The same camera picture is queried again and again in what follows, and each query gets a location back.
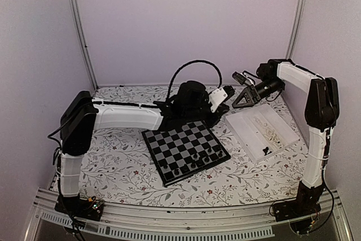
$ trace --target floral tablecloth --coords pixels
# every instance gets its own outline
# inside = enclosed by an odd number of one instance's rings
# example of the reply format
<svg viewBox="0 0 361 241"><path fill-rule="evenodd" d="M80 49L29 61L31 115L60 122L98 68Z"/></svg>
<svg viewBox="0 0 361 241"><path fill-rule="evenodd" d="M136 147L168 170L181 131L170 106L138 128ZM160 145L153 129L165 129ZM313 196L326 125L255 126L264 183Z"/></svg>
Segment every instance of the floral tablecloth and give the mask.
<svg viewBox="0 0 361 241"><path fill-rule="evenodd" d="M95 96L149 103L164 100L167 89L165 86L104 87ZM235 89L235 96L227 102L229 105L242 87ZM300 135L282 97L262 103L269 103ZM96 195L113 203L158 207L212 207L263 203L296 195L307 158L307 147L301 137L294 146L254 165L227 128L224 117L212 131L230 153L231 160L166 188L140 129L98 130L82 162L81 196ZM52 185L51 189L56 191L57 187Z"/></svg>

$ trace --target clear plastic tray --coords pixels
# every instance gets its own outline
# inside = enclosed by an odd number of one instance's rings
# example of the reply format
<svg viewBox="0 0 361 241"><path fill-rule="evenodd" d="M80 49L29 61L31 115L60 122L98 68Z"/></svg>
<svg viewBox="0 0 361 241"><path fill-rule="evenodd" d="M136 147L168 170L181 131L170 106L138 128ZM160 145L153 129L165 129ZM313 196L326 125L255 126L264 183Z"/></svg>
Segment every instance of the clear plastic tray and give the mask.
<svg viewBox="0 0 361 241"><path fill-rule="evenodd" d="M228 115L226 124L255 164L299 140L299 136L269 104Z"/></svg>

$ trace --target black and white chessboard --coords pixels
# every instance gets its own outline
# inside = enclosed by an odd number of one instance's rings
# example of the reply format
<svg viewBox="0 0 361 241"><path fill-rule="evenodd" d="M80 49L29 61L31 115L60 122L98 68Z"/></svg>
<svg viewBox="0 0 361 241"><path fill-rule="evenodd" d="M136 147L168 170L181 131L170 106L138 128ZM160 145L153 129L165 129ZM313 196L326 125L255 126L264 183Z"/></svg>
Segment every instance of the black and white chessboard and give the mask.
<svg viewBox="0 0 361 241"><path fill-rule="evenodd" d="M169 132L142 134L165 187L231 158L201 121Z"/></svg>

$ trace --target white robotic arm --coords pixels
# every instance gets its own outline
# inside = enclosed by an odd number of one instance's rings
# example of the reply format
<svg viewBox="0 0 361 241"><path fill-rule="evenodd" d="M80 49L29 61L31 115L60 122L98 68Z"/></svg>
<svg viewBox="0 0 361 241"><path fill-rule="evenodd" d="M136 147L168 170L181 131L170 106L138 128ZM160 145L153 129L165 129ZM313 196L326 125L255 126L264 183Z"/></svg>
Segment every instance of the white robotic arm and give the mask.
<svg viewBox="0 0 361 241"><path fill-rule="evenodd" d="M93 131L104 128L167 131L199 120L213 127L228 112L229 106L224 102L233 95L231 86L208 93L205 86L196 81L181 84L178 94L153 104L107 101L92 98L87 91L80 92L62 116L58 129L61 131L60 195L55 209L64 213L71 211L77 217L100 219L102 209L92 211L89 203L79 197L81 162L90 148Z"/></svg>
<svg viewBox="0 0 361 241"><path fill-rule="evenodd" d="M324 78L294 64L291 60L271 59L261 64L257 76L262 81L247 87L235 99L234 108L250 107L276 91L282 91L289 82L308 94L305 118L309 125L310 145L305 172L298 187L297 198L288 203L274 204L278 221L304 216L319 211L318 200L323 192L323 172L328 161L333 128L339 115L337 82ZM245 84L247 77L234 73L233 78Z"/></svg>

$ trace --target white wall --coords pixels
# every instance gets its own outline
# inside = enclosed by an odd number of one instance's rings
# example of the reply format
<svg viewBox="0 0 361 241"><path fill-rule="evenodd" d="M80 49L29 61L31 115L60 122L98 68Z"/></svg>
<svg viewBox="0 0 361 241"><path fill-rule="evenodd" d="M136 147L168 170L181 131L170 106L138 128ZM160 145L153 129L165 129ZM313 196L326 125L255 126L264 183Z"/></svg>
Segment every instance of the white wall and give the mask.
<svg viewBox="0 0 361 241"><path fill-rule="evenodd" d="M235 83L237 69L283 56L297 0L78 0L99 85L167 84L207 59ZM197 64L177 82L215 83Z"/></svg>
<svg viewBox="0 0 361 241"><path fill-rule="evenodd" d="M46 135L90 83L68 0L0 0L0 240L18 241L54 168Z"/></svg>
<svg viewBox="0 0 361 241"><path fill-rule="evenodd" d="M338 81L340 118L327 181L340 193L354 238L361 240L361 0L307 0L293 60ZM287 86L285 98L307 134L306 96Z"/></svg>

